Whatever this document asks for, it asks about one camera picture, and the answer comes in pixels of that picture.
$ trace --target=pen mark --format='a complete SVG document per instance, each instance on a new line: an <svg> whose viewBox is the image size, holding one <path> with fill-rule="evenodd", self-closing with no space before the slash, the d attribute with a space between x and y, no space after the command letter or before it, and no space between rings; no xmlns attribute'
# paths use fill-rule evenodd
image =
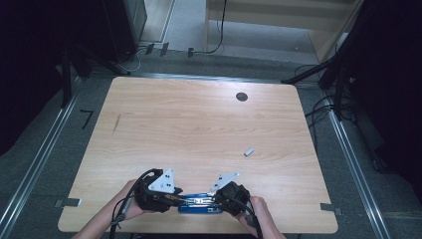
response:
<svg viewBox="0 0 422 239"><path fill-rule="evenodd" d="M118 114L117 120L115 121L114 129L112 130L112 133L115 132L115 129L117 128L119 121L120 121L120 114Z"/></svg>

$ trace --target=black hole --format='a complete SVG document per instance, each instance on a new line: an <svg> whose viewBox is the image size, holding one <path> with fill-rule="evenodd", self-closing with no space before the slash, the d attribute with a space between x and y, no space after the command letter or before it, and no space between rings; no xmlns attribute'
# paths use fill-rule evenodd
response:
<svg viewBox="0 0 422 239"><path fill-rule="evenodd" d="M248 95L246 95L245 93L238 93L236 94L236 99L240 102L245 102L248 99Z"/></svg>

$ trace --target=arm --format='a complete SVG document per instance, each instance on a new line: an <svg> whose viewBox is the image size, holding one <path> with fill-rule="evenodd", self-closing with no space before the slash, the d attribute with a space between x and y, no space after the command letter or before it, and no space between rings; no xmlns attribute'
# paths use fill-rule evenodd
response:
<svg viewBox="0 0 422 239"><path fill-rule="evenodd" d="M264 239L286 239L286 237L277 229L273 216L268 209L267 203L264 198L252 196L251 203L254 207L255 215L258 217ZM245 213L237 216L239 222L255 237L257 237L257 229L248 225L245 219Z"/></svg>
<svg viewBox="0 0 422 239"><path fill-rule="evenodd" d="M109 228L111 223L112 211L115 205L123 198L126 197L130 188L134 185L136 180L129 181L126 186L111 200L109 201L82 229L76 234L73 239L79 238L100 238L106 230ZM118 212L121 205L118 205L115 209L115 213ZM145 212L140 209L134 200L131 200L130 206L126 212L124 220L142 215Z"/></svg>

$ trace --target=table top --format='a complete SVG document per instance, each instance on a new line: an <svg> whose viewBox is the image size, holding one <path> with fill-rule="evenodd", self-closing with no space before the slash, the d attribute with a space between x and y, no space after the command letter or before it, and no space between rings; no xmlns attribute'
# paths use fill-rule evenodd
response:
<svg viewBox="0 0 422 239"><path fill-rule="evenodd" d="M246 101L236 98L248 96ZM244 152L252 147L249 156ZM151 168L172 168L182 194L208 192L220 173L263 196L284 233L334 233L333 212L295 87L198 80L116 78L106 96L62 231L79 231L124 185ZM228 213L177 208L121 223L125 232L247 233Z"/></svg>

